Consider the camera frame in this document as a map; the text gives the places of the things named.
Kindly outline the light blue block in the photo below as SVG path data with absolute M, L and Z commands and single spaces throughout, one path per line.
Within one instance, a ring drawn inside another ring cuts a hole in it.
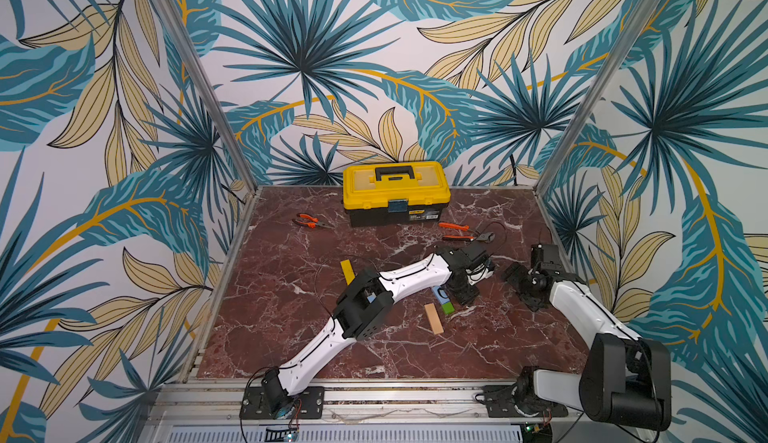
M 448 297 L 448 294 L 442 287 L 440 286 L 433 287 L 432 292 L 440 305 L 450 302 L 450 298 Z

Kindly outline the natural wood block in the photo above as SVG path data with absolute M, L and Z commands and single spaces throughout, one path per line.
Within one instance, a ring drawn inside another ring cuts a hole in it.
M 429 303 L 424 306 L 424 310 L 431 332 L 434 335 L 442 334 L 444 332 L 444 328 L 435 305 Z

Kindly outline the yellow block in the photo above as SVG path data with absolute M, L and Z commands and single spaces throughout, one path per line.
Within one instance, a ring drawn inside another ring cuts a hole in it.
M 350 285 L 355 279 L 355 272 L 353 266 L 349 260 L 343 260 L 340 262 L 340 267 L 347 285 Z

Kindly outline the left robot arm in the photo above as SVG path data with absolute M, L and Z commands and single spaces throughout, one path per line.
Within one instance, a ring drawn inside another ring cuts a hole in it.
M 263 402 L 273 419 L 286 415 L 298 395 L 340 352 L 371 337 L 396 303 L 423 290 L 444 288 L 461 305 L 479 295 L 476 285 L 496 268 L 481 243 L 438 247 L 411 265 L 361 271 L 347 285 L 321 331 L 292 359 L 267 369 L 261 378 Z

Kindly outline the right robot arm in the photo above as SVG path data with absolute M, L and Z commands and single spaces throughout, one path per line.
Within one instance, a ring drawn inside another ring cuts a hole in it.
M 577 275 L 565 270 L 555 245 L 534 245 L 530 265 L 514 263 L 504 278 L 530 310 L 558 310 L 589 348 L 579 375 L 525 367 L 513 393 L 519 412 L 536 415 L 562 405 L 596 422 L 658 433 L 670 427 L 669 350 L 611 313 Z

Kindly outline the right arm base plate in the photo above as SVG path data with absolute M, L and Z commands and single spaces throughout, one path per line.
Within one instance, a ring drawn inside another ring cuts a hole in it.
M 544 418 L 566 417 L 569 410 L 562 404 L 539 399 L 534 394 L 523 393 L 517 385 L 488 385 L 474 396 L 482 404 L 489 418 Z

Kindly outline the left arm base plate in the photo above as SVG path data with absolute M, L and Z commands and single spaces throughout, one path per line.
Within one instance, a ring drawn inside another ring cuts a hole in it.
M 288 420 L 299 409 L 300 420 L 319 420 L 324 408 L 325 388 L 311 386 L 299 395 L 268 395 L 262 387 L 245 389 L 239 418 L 245 421 Z

